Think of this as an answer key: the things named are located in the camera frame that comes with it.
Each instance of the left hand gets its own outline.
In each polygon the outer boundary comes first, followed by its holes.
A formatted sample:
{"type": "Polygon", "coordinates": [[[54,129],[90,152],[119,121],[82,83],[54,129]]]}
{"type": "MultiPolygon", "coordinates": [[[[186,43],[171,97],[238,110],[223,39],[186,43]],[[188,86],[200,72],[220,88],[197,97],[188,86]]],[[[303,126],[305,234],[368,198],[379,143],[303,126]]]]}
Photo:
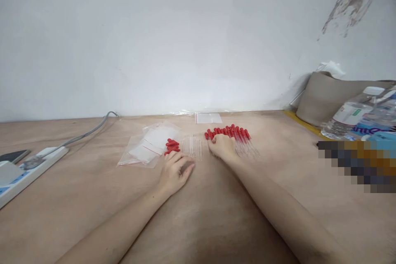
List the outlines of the left hand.
{"type": "Polygon", "coordinates": [[[165,159],[163,159],[163,156],[161,158],[160,161],[165,162],[165,164],[162,168],[158,187],[171,196],[184,186],[195,166],[195,164],[191,164],[181,172],[183,165],[187,162],[193,162],[194,159],[182,152],[175,151],[167,154],[165,159]]]}

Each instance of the table surface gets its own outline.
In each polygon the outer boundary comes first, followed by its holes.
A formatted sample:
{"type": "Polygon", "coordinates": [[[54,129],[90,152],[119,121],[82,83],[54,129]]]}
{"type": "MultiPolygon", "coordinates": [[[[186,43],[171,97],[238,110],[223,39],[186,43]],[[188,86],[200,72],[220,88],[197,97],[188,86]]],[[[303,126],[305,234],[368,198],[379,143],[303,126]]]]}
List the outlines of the table surface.
{"type": "MultiPolygon", "coordinates": [[[[132,135],[168,120],[183,133],[191,115],[110,118],[0,210],[0,263],[53,263],[105,219],[136,199],[161,168],[116,167],[132,135]]],[[[281,111],[224,113],[248,129],[262,174],[286,188],[349,250],[356,263],[393,263],[394,194],[365,193],[318,158],[320,138],[281,111]]],[[[57,146],[100,118],[0,124],[0,154],[57,146]]],[[[153,216],[122,263],[295,263],[282,238],[234,174],[207,148],[185,187],[153,216]]]]}

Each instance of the white wall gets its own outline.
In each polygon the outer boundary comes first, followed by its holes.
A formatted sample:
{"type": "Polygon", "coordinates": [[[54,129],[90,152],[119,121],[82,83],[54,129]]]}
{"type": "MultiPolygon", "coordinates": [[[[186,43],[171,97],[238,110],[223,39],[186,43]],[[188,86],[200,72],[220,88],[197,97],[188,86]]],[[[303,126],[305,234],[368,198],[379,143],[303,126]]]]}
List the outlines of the white wall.
{"type": "Polygon", "coordinates": [[[340,47],[336,1],[0,0],[0,121],[279,109],[326,59],[389,78],[395,0],[340,47]]]}

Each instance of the power cord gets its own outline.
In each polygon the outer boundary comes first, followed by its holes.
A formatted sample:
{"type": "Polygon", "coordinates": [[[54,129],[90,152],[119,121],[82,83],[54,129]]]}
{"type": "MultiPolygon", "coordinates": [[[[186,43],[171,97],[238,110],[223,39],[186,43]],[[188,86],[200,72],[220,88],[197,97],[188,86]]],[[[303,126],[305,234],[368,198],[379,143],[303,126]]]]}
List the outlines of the power cord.
{"type": "Polygon", "coordinates": [[[82,134],[80,136],[74,137],[64,143],[62,143],[60,146],[50,150],[48,153],[44,154],[44,155],[40,155],[40,156],[31,156],[30,158],[27,158],[26,161],[21,165],[21,168],[24,170],[29,170],[32,169],[34,167],[37,167],[38,165],[40,165],[41,163],[43,163],[45,160],[44,158],[46,156],[48,156],[49,154],[52,154],[53,152],[55,152],[56,150],[60,149],[63,146],[67,146],[69,144],[72,144],[73,142],[79,141],[81,139],[83,139],[84,137],[87,137],[88,135],[92,134],[93,132],[95,132],[96,130],[98,130],[103,124],[104,122],[106,122],[109,114],[114,114],[115,116],[118,117],[118,114],[116,114],[114,111],[109,111],[103,118],[103,120],[100,122],[99,125],[97,125],[94,129],[92,129],[91,131],[82,134]]]}

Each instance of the table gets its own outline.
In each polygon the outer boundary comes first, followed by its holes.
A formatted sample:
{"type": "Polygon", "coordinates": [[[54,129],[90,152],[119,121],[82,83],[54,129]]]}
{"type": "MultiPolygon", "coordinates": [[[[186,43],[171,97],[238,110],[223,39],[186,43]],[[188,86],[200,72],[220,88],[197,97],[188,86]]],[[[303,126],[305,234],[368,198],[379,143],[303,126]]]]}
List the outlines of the table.
{"type": "MultiPolygon", "coordinates": [[[[318,158],[320,138],[281,111],[223,113],[248,129],[252,161],[285,187],[356,258],[390,263],[394,194],[364,193],[318,158]]],[[[186,134],[218,124],[192,115],[110,118],[0,210],[0,263],[53,263],[101,222],[156,183],[161,168],[116,167],[133,134],[168,120],[186,134]]],[[[0,154],[37,153],[82,134],[100,118],[0,124],[0,154]]],[[[296,263],[235,175],[207,148],[185,187],[153,216],[122,263],[296,263]]]]}

